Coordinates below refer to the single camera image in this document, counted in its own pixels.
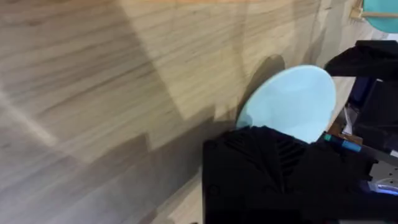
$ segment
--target light blue plate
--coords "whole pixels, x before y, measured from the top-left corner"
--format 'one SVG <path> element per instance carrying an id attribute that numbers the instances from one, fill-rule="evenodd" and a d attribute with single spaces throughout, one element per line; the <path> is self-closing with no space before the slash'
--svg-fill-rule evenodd
<path id="1" fill-rule="evenodd" d="M 316 66 L 301 65 L 264 82 L 244 105 L 236 127 L 268 126 L 311 143 L 328 126 L 335 104 L 331 76 Z"/>
<path id="2" fill-rule="evenodd" d="M 393 12 L 398 13 L 398 0 L 364 0 L 365 12 Z M 397 18 L 367 17 L 366 20 L 378 30 L 387 33 L 398 33 Z"/>

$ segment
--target black object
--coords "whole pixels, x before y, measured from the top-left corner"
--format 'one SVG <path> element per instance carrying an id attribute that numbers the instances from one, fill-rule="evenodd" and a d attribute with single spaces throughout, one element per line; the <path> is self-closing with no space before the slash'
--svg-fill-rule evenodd
<path id="1" fill-rule="evenodd" d="M 373 162 L 267 127 L 225 133 L 203 146 L 205 223 L 395 220 L 395 196 L 366 184 Z"/>
<path id="2" fill-rule="evenodd" d="M 357 77 L 349 102 L 359 109 L 353 134 L 364 144 L 389 153 L 398 149 L 398 43 L 360 40 L 330 60 L 332 76 Z"/>
<path id="3" fill-rule="evenodd" d="M 359 40 L 325 66 L 331 76 L 398 80 L 398 43 L 394 40 Z"/>

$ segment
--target wood grain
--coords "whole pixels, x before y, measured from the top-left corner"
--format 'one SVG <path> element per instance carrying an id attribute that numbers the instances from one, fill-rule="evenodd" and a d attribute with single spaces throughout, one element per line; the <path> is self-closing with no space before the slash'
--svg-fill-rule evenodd
<path id="1" fill-rule="evenodd" d="M 150 222 L 261 82 L 370 38 L 352 3 L 1 0 L 0 223 Z"/>

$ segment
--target black device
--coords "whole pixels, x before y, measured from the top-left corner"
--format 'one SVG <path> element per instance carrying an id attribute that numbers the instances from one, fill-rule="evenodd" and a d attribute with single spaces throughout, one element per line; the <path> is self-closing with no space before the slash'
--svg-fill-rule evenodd
<path id="1" fill-rule="evenodd" d="M 398 220 L 398 198 L 370 191 L 377 160 L 273 129 L 243 128 L 203 145 L 204 221 Z"/>

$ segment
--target wooden floor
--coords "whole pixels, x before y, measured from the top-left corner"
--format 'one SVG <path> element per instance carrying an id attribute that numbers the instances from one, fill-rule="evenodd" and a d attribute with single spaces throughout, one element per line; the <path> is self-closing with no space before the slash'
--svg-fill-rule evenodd
<path id="1" fill-rule="evenodd" d="M 0 0 L 0 223 L 150 222 L 258 84 L 373 32 L 350 0 L 199 1 Z"/>

